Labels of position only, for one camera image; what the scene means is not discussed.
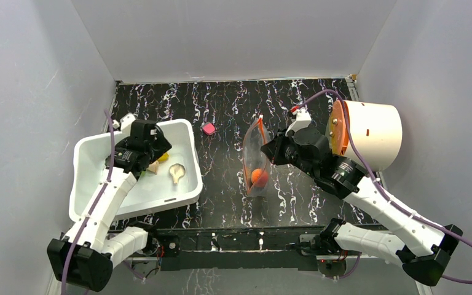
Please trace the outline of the clear orange zip bag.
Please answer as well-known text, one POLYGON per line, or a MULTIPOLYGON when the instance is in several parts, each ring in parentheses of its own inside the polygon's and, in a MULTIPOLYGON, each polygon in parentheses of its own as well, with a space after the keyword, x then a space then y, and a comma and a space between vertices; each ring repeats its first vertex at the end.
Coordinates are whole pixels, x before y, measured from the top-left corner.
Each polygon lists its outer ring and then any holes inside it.
POLYGON ((272 185, 270 176, 271 163, 261 152, 262 145, 270 141, 267 128, 264 125, 263 115, 260 114, 250 125, 243 139, 243 176, 245 180, 245 190, 248 197, 263 197, 272 185), (264 169, 269 174, 269 180, 264 188, 253 187, 251 185, 251 172, 254 169, 264 169))

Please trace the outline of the orange peach toy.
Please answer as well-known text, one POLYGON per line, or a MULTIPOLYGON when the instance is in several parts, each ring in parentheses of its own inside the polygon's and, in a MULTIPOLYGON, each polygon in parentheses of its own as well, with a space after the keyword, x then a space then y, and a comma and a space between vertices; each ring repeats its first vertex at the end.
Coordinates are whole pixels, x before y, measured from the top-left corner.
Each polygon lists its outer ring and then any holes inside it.
POLYGON ((251 185, 253 187, 264 188, 269 180, 269 174, 264 169, 254 169, 251 172, 251 185))

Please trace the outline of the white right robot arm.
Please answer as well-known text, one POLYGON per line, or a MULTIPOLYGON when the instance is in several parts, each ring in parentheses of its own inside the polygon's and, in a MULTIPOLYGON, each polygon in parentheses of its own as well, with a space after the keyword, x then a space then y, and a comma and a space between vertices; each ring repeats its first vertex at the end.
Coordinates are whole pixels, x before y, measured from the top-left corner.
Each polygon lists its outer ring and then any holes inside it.
POLYGON ((418 214, 400 212, 395 208, 396 198, 385 199, 365 168, 333 154, 327 137, 317 129, 279 131, 261 151, 274 165, 290 164, 300 169, 323 191, 360 208, 389 231, 383 234, 333 218, 311 241, 292 244, 291 248, 313 255, 356 251, 402 268, 423 285, 438 284, 458 241, 418 222, 418 214))

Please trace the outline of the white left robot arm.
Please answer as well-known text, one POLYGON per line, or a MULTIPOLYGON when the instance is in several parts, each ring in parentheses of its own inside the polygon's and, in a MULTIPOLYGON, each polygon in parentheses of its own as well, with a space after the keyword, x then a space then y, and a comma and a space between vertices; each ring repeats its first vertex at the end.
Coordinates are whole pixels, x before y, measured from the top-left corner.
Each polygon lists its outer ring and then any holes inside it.
POLYGON ((120 205, 142 172, 172 147, 154 121, 135 119, 121 127, 126 137, 117 143, 110 135, 110 154, 83 214, 64 236, 52 239, 47 246, 62 294, 66 294, 67 283, 99 292, 126 258, 137 251, 151 256, 159 248, 150 226, 130 226, 108 238, 120 205))

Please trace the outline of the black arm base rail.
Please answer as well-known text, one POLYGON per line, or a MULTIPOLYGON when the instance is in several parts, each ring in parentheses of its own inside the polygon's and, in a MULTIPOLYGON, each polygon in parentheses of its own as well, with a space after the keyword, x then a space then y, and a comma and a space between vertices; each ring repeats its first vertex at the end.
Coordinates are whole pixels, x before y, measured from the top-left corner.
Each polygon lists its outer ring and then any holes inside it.
POLYGON ((164 271, 182 269, 297 268, 316 270, 316 258, 340 261, 357 252, 340 250, 322 237, 323 227, 248 227, 207 229, 159 229, 134 221, 123 231, 109 230, 100 249, 84 238, 72 245, 69 236, 55 238, 47 247, 53 272, 61 278, 69 264, 69 280, 85 280, 112 274, 124 262, 160 262, 164 271))

